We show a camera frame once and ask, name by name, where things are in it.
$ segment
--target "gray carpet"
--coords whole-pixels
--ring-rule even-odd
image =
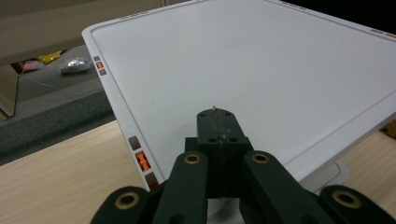
[[[38,71],[21,74],[16,114],[0,120],[0,165],[115,119],[93,67],[71,75],[59,73],[59,64],[75,57],[90,55],[85,46],[76,47]]]

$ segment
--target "yellow object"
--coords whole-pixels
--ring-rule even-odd
[[[57,59],[59,57],[61,57],[60,52],[55,52],[55,53],[40,56],[40,57],[38,57],[38,60],[44,64],[47,64],[47,63],[54,61],[55,59]]]

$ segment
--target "wooden desk surface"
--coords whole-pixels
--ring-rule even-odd
[[[396,217],[396,141],[374,133],[349,151],[347,186]],[[143,186],[116,121],[0,166],[0,223],[89,223],[114,190]]]

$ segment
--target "white tray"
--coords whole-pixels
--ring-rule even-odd
[[[134,160],[147,156],[147,189],[213,105],[299,181],[396,112],[393,35],[279,1],[191,1],[83,37]]]

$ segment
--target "small gray sticker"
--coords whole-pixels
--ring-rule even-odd
[[[100,74],[101,76],[105,75],[105,74],[106,74],[106,70],[105,70],[105,69],[99,70],[99,74]]]
[[[137,150],[139,148],[141,148],[139,140],[137,139],[136,136],[132,136],[130,138],[128,138],[129,144],[131,145],[133,150]]]

